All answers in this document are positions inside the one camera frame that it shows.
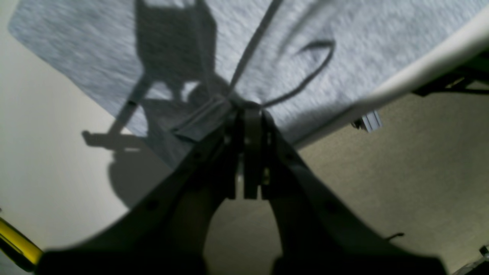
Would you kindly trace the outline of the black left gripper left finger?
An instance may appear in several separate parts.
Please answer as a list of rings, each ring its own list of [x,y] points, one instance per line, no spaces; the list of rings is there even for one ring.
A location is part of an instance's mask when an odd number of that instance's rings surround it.
[[[244,111],[232,112],[175,171],[103,232],[46,252],[38,275],[206,275],[210,221],[235,198]]]

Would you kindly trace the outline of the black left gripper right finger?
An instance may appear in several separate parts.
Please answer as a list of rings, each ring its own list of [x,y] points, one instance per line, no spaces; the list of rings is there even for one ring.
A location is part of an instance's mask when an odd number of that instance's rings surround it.
[[[434,257],[377,235],[323,184],[258,108],[244,110],[244,197],[268,200],[283,255],[274,275],[444,275]]]

